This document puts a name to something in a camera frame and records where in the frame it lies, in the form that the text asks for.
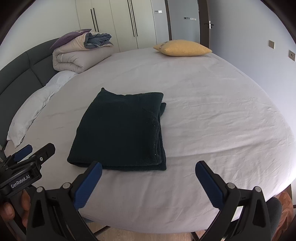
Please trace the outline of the left hand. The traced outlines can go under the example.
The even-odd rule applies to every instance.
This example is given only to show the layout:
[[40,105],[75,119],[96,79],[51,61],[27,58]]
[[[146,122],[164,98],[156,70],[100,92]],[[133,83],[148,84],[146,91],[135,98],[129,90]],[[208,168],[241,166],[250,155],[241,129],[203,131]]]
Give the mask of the left hand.
[[[26,190],[22,191],[21,207],[23,208],[22,224],[24,227],[27,227],[31,207],[31,198]],[[1,217],[4,220],[4,222],[9,222],[13,220],[13,218],[15,217],[15,210],[10,203],[6,202],[1,206]]]

